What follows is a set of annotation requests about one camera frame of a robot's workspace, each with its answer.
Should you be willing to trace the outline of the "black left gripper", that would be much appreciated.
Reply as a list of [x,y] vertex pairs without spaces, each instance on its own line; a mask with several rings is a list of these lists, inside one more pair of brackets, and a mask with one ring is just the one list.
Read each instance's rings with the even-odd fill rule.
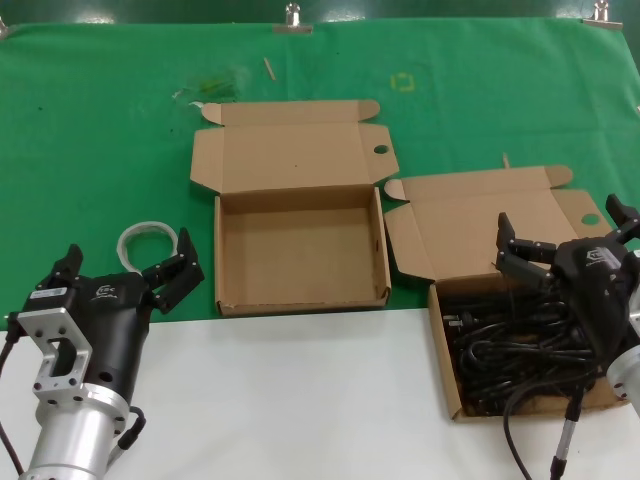
[[176,253],[142,272],[77,280],[83,253],[71,244],[54,262],[38,289],[76,289],[71,316],[92,352],[84,380],[104,386],[124,400],[133,397],[151,311],[169,313],[203,280],[198,254],[186,228],[178,235]]

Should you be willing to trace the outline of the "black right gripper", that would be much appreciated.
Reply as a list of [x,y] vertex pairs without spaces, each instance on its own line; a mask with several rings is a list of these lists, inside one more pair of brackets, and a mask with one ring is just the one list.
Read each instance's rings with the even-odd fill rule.
[[[607,196],[605,208],[615,224],[605,237],[571,240],[558,247],[517,238],[507,214],[501,212],[495,262],[502,274],[532,288],[548,289],[555,277],[603,371],[639,344],[630,323],[639,264],[624,246],[639,238],[639,211],[616,194]],[[551,265],[550,270],[541,264]]]

